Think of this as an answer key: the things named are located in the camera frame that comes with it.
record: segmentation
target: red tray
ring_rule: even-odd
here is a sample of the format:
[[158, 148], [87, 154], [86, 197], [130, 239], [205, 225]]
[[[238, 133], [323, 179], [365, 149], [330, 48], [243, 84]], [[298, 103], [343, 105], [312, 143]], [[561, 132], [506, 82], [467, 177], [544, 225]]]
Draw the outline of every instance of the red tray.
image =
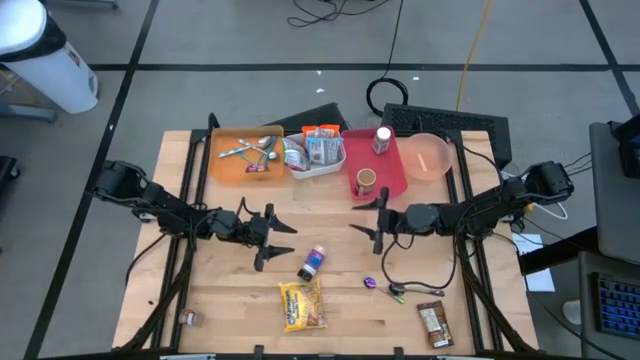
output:
[[[378, 128], [342, 132], [344, 149], [347, 154], [346, 167], [350, 192], [354, 200], [371, 201], [380, 196], [380, 189], [383, 186], [389, 188], [389, 198], [400, 196], [407, 190], [407, 177], [404, 175], [404, 166], [400, 160], [396, 136], [391, 127], [387, 126], [387, 128], [391, 130], [391, 143], [389, 149], [380, 155], [373, 151], [373, 137]], [[355, 192], [356, 176], [358, 171], [364, 168], [369, 168], [376, 173], [376, 183], [371, 192], [358, 196]]]

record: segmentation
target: small purple object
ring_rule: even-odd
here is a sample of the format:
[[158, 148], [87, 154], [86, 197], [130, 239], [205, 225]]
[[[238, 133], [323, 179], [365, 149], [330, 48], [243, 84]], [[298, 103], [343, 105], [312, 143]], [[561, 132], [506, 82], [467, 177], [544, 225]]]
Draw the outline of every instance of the small purple object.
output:
[[375, 289], [376, 281], [372, 277], [366, 277], [364, 278], [364, 286], [366, 286], [368, 289]]

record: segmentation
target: paper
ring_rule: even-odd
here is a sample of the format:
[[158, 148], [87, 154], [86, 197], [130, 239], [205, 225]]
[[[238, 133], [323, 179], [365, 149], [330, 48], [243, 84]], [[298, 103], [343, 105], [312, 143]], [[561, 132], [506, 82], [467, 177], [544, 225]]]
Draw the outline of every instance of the paper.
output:
[[[522, 234], [527, 239], [536, 242], [542, 243], [542, 238], [538, 234]], [[534, 250], [538, 250], [542, 247], [542, 245], [533, 244], [518, 234], [513, 234], [513, 241], [518, 246], [518, 253], [520, 255], [524, 255], [528, 252], [532, 252]], [[527, 282], [529, 283], [529, 290], [535, 292], [555, 292], [556, 288], [553, 285], [553, 279], [551, 278], [551, 270], [544, 269], [538, 271], [537, 273], [533, 273], [531, 275], [527, 275]]]

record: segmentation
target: white container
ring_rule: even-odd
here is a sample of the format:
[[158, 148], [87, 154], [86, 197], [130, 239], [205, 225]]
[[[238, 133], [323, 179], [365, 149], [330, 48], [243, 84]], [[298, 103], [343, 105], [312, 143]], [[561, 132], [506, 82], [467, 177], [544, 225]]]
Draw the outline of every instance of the white container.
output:
[[[0, 0], [0, 59], [38, 43], [46, 9], [38, 0]], [[64, 111], [77, 114], [98, 104], [98, 78], [68, 42], [53, 53], [3, 62]]]
[[[287, 139], [293, 140], [298, 145], [305, 147], [304, 135], [302, 133], [289, 135], [287, 136]], [[311, 168], [307, 171], [297, 171], [297, 170], [290, 169], [288, 167], [287, 169], [289, 169], [289, 171], [291, 172], [291, 175], [298, 180], [308, 179], [310, 177], [326, 175], [326, 174], [331, 174], [332, 172], [340, 171], [340, 169], [342, 169], [342, 165], [344, 165], [344, 161], [347, 159], [347, 153], [344, 151], [344, 144], [340, 146], [340, 150], [341, 150], [342, 159], [333, 165], [322, 166], [322, 165], [311, 164]]]

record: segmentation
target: desk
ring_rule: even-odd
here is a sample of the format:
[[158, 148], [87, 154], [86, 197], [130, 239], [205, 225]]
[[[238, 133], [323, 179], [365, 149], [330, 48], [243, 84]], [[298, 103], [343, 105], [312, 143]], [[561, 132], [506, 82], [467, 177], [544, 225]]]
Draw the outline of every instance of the desk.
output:
[[[160, 149], [153, 180], [173, 194], [180, 190], [189, 136], [188, 131], [166, 132]], [[471, 150], [492, 157], [486, 132], [463, 132], [463, 139]], [[467, 162], [474, 193], [497, 185], [495, 169], [486, 160], [467, 155]], [[407, 192], [391, 200], [389, 207], [404, 210], [410, 203], [448, 202], [444, 179], [431, 183], [412, 178], [408, 181]], [[456, 181], [456, 188], [462, 189], [458, 176]], [[254, 345], [261, 344], [267, 353], [390, 354], [396, 346], [403, 347], [407, 354], [473, 353], [460, 269], [442, 298], [456, 345], [437, 351], [428, 345], [416, 304], [438, 298], [408, 293], [406, 304], [400, 305], [381, 291], [364, 288], [365, 276], [373, 276], [380, 286], [386, 285], [380, 270], [381, 258], [372, 253], [367, 237], [348, 224], [373, 227], [377, 213], [351, 210], [354, 204], [345, 171], [304, 181], [287, 173], [279, 181], [261, 183], [259, 187], [255, 183], [223, 186], [213, 178], [207, 180], [204, 200], [209, 207], [235, 209], [242, 196], [247, 197], [250, 210], [262, 210], [268, 202], [275, 205], [279, 219], [299, 233], [272, 232], [270, 243], [294, 247], [296, 251], [271, 260], [265, 264], [264, 272], [257, 273], [253, 270], [255, 249], [215, 239], [199, 240], [186, 307], [203, 314], [205, 320], [200, 327], [184, 327], [180, 352], [251, 353]], [[496, 232], [511, 237], [506, 225], [499, 225]], [[157, 237], [156, 224], [143, 224], [136, 251]], [[400, 241], [406, 243], [408, 237], [401, 236]], [[386, 238], [385, 245], [390, 243], [391, 238]], [[327, 249], [319, 277], [328, 327], [285, 334], [278, 282], [297, 281], [298, 269], [316, 244]], [[129, 340], [157, 303], [168, 245], [166, 241], [155, 248], [132, 271], [114, 346]], [[485, 251], [497, 305], [523, 339], [537, 347], [513, 245], [498, 237], [489, 238], [485, 240]], [[416, 238], [409, 251], [394, 249], [387, 266], [394, 279], [441, 284], [451, 271], [452, 256], [451, 238], [432, 235]], [[486, 313], [478, 304], [483, 334], [488, 338]], [[167, 312], [162, 344], [168, 344], [174, 308], [171, 306]], [[485, 340], [485, 348], [489, 346], [490, 341]]]

